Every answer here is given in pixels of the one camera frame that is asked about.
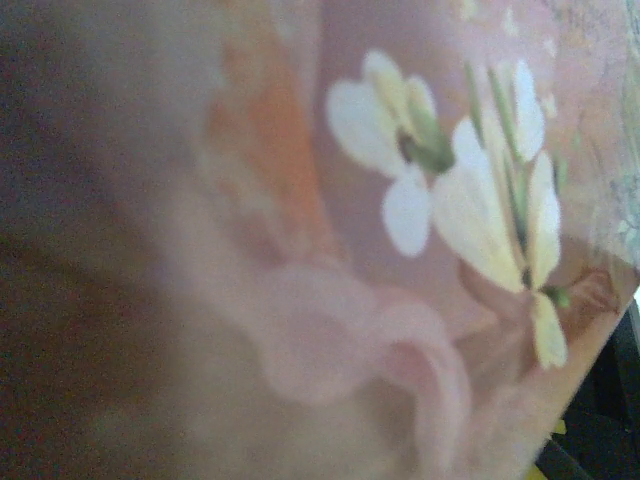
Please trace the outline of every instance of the yellow object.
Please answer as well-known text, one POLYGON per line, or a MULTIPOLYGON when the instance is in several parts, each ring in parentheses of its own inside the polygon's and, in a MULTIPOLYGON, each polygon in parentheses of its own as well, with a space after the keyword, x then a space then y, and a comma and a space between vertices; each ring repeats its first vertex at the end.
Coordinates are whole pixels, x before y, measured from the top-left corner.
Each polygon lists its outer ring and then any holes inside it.
POLYGON ((567 434, 567 425, 564 423, 564 420, 562 419, 558 420, 558 423, 556 424, 556 428, 553 429, 553 433, 557 433, 559 435, 567 434))
POLYGON ((538 470, 538 467, 534 465, 533 468, 529 470, 529 474, 527 475, 525 480, 548 480, 548 479, 542 474, 540 470, 538 470))

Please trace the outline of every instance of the white flower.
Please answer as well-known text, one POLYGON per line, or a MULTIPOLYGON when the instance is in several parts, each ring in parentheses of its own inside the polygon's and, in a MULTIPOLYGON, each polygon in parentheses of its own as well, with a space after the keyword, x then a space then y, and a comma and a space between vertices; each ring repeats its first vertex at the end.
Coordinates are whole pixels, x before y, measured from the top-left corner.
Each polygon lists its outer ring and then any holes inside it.
POLYGON ((510 158, 508 142, 496 128, 495 113, 483 112, 485 148, 471 119, 464 118, 453 134, 456 163, 433 188, 434 222, 451 249, 483 276, 510 292, 532 293, 535 347, 546 369, 562 366, 567 359, 556 308, 544 293, 549 274, 560 260, 560 205, 553 164, 540 151, 544 116, 524 62, 515 69, 513 87, 513 135, 521 157, 514 161, 523 163, 513 168, 505 165, 505 158, 510 158), (525 163, 531 161, 527 177, 525 163), (520 187, 516 178, 525 179, 520 187), (514 205, 518 193, 526 200, 519 218, 514 205), (524 232, 518 232, 518 221, 524 232))
POLYGON ((403 78, 380 51, 367 53, 362 77, 332 86, 328 124, 353 161, 393 180, 382 201, 382 221, 395 248, 415 257, 427 245, 431 201, 424 174, 405 146, 425 145, 431 132, 418 128, 416 114, 435 119, 433 95, 420 77, 403 78))

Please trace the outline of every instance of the green sepal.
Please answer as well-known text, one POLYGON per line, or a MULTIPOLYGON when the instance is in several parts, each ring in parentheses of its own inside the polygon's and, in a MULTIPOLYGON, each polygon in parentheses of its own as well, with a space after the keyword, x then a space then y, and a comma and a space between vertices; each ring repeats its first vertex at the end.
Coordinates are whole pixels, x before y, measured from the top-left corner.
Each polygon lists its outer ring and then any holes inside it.
POLYGON ((464 71, 467 76, 467 85, 469 87, 469 97, 471 101, 471 122, 476 130, 476 135, 480 141, 480 146, 484 148, 484 133, 482 131, 482 114, 480 110, 480 99, 478 98, 478 89, 473 76, 473 70, 469 63, 465 63, 464 71))
POLYGON ((509 194, 509 203, 511 204, 513 221, 516 227, 518 243, 522 249, 522 254, 526 255, 528 242, 527 209, 529 204, 527 172, 523 169, 518 170, 515 172, 514 178, 514 174, 511 172, 506 160, 504 168, 507 172, 507 191, 509 194))
POLYGON ((549 300, 551 300, 556 307, 569 308, 569 306, 571 306, 571 297, 566 288, 546 286, 542 289, 542 293, 549 297, 549 300))
POLYGON ((564 189, 567 184, 567 178, 569 176, 569 163, 563 157, 559 155, 553 155, 553 183, 556 188, 556 194, 564 189))
POLYGON ((440 136, 438 143, 439 148, 436 150, 409 140, 404 145, 404 152, 410 161, 416 162, 424 170, 441 174, 453 166, 455 157, 444 134, 440 136))
POLYGON ((524 163, 520 158, 520 154, 518 153, 518 149, 516 148, 516 136, 513 131, 513 119, 511 118, 511 112, 509 111, 509 104, 507 103, 507 99, 502 91, 502 87, 500 86, 500 81, 498 80, 498 76, 496 73, 489 69, 489 81, 491 83, 491 91, 493 93, 493 99, 496 103, 496 107, 498 108, 498 117, 500 118, 500 126, 502 127, 502 131, 504 132, 504 136, 507 139, 507 145, 509 146, 509 150, 511 151, 511 155, 518 163, 524 163))

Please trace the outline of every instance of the black object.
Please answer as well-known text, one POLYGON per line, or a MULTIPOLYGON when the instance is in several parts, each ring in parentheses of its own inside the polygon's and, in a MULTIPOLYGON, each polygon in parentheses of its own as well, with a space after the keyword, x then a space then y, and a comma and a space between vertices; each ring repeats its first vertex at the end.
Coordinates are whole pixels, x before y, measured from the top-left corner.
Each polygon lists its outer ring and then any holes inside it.
POLYGON ((639 340, 632 303, 536 461, 549 480, 640 480, 639 340))

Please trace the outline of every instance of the painted flower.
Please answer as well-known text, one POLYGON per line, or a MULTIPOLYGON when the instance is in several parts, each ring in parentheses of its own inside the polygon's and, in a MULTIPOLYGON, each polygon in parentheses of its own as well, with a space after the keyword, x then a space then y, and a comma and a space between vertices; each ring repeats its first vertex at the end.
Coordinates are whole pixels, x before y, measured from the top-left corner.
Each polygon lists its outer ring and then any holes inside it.
POLYGON ((423 168, 446 170, 453 159, 437 122, 429 86, 404 78, 386 54, 370 51, 361 82, 338 81, 327 97, 327 119, 342 150, 364 168, 393 180, 381 216, 395 248, 419 255, 429 238, 431 200, 423 168))
POLYGON ((335 265, 289 264, 261 285, 258 296, 268 306, 262 328, 247 331, 282 397, 328 405, 385 379, 415 397, 424 467, 451 468, 471 411, 471 387, 437 312, 335 265))
POLYGON ((456 127, 456 163, 433 188, 434 222, 484 277, 509 292, 531 293, 535 348, 546 369, 567 360, 556 311, 566 296, 547 286, 560 260, 560 205, 554 165, 541 150, 544 115, 523 61, 512 82, 512 98, 493 84, 498 112, 484 109, 479 120, 466 117, 456 127))

